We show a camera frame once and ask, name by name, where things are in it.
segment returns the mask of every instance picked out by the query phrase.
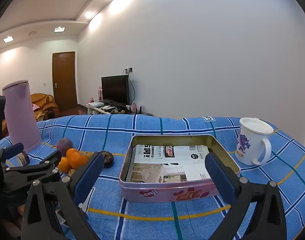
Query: tv screen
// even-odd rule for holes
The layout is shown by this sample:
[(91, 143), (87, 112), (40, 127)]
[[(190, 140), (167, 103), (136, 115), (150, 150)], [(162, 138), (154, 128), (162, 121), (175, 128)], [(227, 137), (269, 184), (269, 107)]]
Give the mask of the tv screen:
[(129, 105), (128, 76), (102, 77), (103, 101), (111, 105)]

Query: blue checkered cloth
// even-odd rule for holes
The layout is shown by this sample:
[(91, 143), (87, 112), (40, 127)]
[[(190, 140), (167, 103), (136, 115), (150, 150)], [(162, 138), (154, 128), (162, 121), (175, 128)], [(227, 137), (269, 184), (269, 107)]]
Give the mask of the blue checkered cloth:
[[(121, 195), (118, 176), (132, 136), (139, 134), (211, 134), (231, 153), (235, 151), (239, 118), (200, 117), (174, 120), (144, 115), (76, 115), (38, 123), (43, 143), (28, 153), (31, 164), (52, 153), (57, 142), (70, 138), (81, 151), (105, 149), (115, 155), (115, 164), (103, 169), (87, 203), (88, 222), (102, 240), (208, 239), (228, 212), (220, 196), (176, 203), (130, 203)], [(287, 239), (294, 239), (305, 225), (305, 147), (272, 125), (273, 153), (262, 166), (241, 167), (241, 176), (251, 182), (279, 183), (286, 214)], [(10, 138), (0, 147), (11, 145)], [(15, 158), (9, 160), (18, 166)], [(250, 221), (252, 203), (235, 239), (240, 239)], [(70, 230), (66, 236), (74, 239)]]

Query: white wall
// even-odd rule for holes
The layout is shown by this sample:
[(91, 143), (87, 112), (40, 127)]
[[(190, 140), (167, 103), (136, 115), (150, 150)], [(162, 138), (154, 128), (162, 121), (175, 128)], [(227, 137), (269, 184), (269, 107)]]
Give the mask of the white wall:
[(30, 93), (54, 95), (52, 54), (65, 51), (76, 51), (77, 53), (76, 36), (33, 39), (0, 50), (0, 94), (2, 94), (2, 88), (5, 85), (27, 79)]
[(305, 14), (295, 0), (128, 0), (113, 13), (115, 1), (80, 35), (80, 103), (98, 98), (102, 76), (133, 67), (135, 101), (155, 116), (258, 117), (305, 145)]

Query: brown leather sofa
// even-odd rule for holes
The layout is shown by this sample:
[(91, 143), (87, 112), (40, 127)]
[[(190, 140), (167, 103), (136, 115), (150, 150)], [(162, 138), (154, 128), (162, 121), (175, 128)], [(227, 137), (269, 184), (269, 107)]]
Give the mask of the brown leather sofa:
[(55, 118), (59, 116), (58, 106), (54, 102), (54, 97), (52, 95), (36, 93), (30, 95), (30, 99), (33, 104), (39, 106), (39, 108), (34, 111), (34, 114), (45, 114), (44, 120), (48, 119), (51, 112), (54, 113)]

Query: purple thermos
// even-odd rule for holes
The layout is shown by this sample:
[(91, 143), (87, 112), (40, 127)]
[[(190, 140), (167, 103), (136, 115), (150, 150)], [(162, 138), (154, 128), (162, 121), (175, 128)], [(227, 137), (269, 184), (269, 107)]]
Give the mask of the purple thermos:
[(19, 80), (3, 87), (6, 98), (5, 119), (13, 144), (21, 142), (29, 152), (41, 141), (37, 127), (28, 80)]

